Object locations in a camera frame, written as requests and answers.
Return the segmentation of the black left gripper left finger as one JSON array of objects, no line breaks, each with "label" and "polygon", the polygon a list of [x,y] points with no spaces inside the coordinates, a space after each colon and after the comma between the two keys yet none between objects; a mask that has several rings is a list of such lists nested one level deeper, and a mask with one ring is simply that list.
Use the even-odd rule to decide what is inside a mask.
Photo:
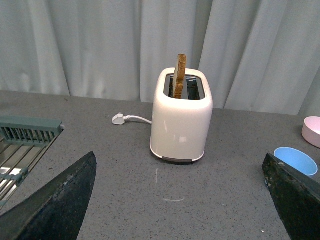
[{"label": "black left gripper left finger", "polygon": [[75,240],[88,209],[97,173],[87,153],[29,198],[1,215],[2,240]]}]

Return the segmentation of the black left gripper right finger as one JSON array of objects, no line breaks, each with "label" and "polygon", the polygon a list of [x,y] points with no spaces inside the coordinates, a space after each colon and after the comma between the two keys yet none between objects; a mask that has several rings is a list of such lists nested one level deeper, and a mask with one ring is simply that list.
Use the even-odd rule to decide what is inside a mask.
[{"label": "black left gripper right finger", "polygon": [[267,153],[262,164],[266,186],[292,240],[320,238],[320,184]]}]

